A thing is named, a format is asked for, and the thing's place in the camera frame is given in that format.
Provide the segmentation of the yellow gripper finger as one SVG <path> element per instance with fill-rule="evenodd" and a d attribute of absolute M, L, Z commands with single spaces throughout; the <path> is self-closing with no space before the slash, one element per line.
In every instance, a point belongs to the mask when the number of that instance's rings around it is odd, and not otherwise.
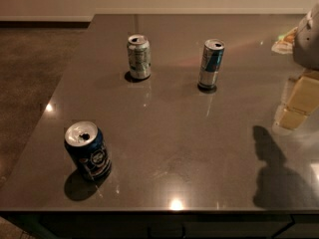
<path fill-rule="evenodd" d="M 307 116 L 295 111 L 289 110 L 285 106 L 279 106 L 274 123 L 282 128 L 295 130 L 300 127 L 307 119 Z"/>
<path fill-rule="evenodd" d="M 301 114 L 312 114 L 319 107 L 319 81 L 301 77 L 293 87 L 287 107 Z"/>

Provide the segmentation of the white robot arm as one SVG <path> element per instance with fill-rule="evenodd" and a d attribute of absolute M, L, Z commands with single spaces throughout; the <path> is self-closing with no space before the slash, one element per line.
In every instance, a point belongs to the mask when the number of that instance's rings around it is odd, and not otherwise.
<path fill-rule="evenodd" d="M 274 118 L 275 128 L 293 131 L 319 108 L 319 3 L 271 50 L 291 54 L 293 61 L 304 69 L 297 78 L 288 79 Z"/>

